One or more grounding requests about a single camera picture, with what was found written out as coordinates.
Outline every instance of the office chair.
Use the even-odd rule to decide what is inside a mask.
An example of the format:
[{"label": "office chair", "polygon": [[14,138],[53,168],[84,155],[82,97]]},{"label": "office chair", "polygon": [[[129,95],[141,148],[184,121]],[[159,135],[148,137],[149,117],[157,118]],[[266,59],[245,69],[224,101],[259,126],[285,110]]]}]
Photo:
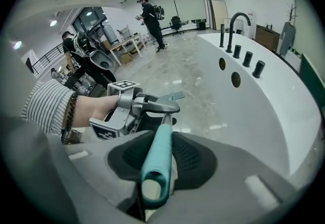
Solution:
[{"label": "office chair", "polygon": [[181,25],[181,20],[179,19],[178,16],[173,16],[173,17],[172,17],[172,22],[169,23],[169,24],[171,25],[171,29],[176,30],[176,32],[173,33],[173,36],[174,36],[174,34],[177,34],[177,33],[181,34],[181,32],[178,31],[179,28],[182,27],[182,25]]}]

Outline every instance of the bracelet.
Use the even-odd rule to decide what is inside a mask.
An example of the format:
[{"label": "bracelet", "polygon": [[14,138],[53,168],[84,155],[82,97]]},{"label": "bracelet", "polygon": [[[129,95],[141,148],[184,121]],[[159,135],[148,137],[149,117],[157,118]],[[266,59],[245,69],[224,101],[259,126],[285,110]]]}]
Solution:
[{"label": "bracelet", "polygon": [[69,112],[68,112],[68,119],[67,119],[67,123],[66,123],[66,131],[68,131],[68,132],[71,130],[71,127],[72,127],[73,117],[75,115],[77,98],[78,98],[78,93],[73,92],[73,94],[71,96],[70,108],[69,108]]}]

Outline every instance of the shoe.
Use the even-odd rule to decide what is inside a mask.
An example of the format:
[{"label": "shoe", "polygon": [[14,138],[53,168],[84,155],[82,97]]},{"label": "shoe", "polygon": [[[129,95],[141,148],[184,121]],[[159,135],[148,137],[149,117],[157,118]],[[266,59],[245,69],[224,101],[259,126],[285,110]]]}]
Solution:
[{"label": "shoe", "polygon": [[163,48],[158,48],[156,53],[161,53],[161,52],[165,51],[166,49],[167,49],[167,46],[164,46]]}]

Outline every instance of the railing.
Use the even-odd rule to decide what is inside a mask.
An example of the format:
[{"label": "railing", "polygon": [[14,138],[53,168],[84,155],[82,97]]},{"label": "railing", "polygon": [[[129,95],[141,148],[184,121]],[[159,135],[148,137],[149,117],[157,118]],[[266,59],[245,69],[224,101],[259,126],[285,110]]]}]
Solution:
[{"label": "railing", "polygon": [[32,66],[34,71],[34,76],[41,73],[42,70],[46,69],[48,65],[57,60],[59,56],[63,55],[63,46],[59,44],[58,46],[54,47],[48,53],[46,53],[42,58],[40,58],[36,63]]}]

